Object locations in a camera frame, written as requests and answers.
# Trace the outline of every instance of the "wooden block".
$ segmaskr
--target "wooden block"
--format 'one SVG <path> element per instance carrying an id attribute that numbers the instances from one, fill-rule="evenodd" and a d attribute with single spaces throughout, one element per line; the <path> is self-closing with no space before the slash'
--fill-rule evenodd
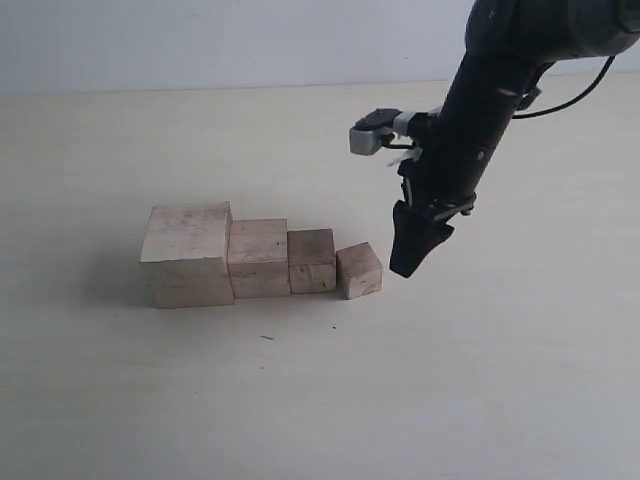
<path id="1" fill-rule="evenodd" d="M 337 253 L 338 275 L 349 300 L 382 289 L 382 263 L 371 245 L 361 243 Z"/>
<path id="2" fill-rule="evenodd" d="M 321 293 L 336 289 L 336 248 L 333 230 L 289 232 L 291 293 Z"/>
<path id="3" fill-rule="evenodd" d="M 153 208 L 140 265 L 156 307 L 234 303 L 227 270 L 231 221 L 228 202 Z"/>
<path id="4" fill-rule="evenodd" d="M 290 295 L 287 221 L 233 222 L 227 261 L 236 298 Z"/>

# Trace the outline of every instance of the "white table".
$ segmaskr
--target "white table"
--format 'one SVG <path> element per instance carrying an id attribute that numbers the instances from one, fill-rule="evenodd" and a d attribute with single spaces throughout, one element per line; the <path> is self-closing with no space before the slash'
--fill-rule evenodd
<path id="1" fill-rule="evenodd" d="M 0 477 L 639 478 L 638 84 L 515 122 L 410 281 L 181 311 L 145 306 L 154 204 L 230 200 L 386 263 L 399 177 L 348 128 L 447 86 L 0 98 Z"/>

